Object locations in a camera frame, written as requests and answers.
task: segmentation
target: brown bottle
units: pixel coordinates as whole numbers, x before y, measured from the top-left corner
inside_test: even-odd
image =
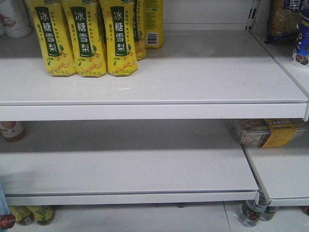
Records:
[[[0,131],[4,139],[9,142],[17,142],[25,137],[26,131],[20,121],[0,122]]]
[[[10,206],[11,212],[16,217],[16,223],[22,226],[30,225],[33,220],[34,216],[31,211],[27,209],[25,206]]]
[[[27,205],[27,209],[33,213],[38,225],[47,226],[54,220],[55,210],[50,205]]]

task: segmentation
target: barcode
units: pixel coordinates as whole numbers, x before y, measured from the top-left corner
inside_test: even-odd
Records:
[[[158,45],[158,34],[157,33],[148,33],[147,45]]]

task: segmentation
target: shelf bracket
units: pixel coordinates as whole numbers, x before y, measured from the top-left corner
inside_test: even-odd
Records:
[[[246,30],[251,29],[252,26],[254,25],[255,19],[257,17],[257,11],[260,7],[260,2],[261,2],[261,0],[252,0],[252,6],[251,6],[251,9],[250,9],[250,12],[249,12]]]

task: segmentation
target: white tile floor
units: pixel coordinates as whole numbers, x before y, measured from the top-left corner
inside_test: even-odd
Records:
[[[58,206],[46,227],[35,222],[8,232],[309,232],[309,217],[299,207],[282,207],[269,222],[243,227],[241,202]]]

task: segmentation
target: red bottle cap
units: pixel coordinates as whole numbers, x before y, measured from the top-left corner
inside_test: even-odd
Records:
[[[15,224],[16,218],[13,214],[0,216],[0,229],[12,228]]]

